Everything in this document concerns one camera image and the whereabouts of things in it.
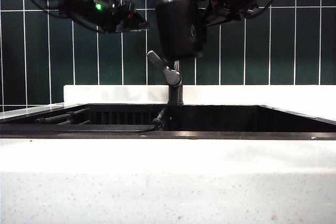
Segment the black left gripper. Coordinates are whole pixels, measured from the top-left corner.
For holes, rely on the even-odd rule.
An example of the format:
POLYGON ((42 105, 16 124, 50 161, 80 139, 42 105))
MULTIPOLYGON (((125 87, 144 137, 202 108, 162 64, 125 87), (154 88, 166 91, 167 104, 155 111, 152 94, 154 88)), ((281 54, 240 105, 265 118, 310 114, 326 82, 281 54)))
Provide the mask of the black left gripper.
POLYGON ((97 2, 97 26, 105 33, 124 33, 149 30, 150 24, 141 15, 135 15, 133 1, 97 2))

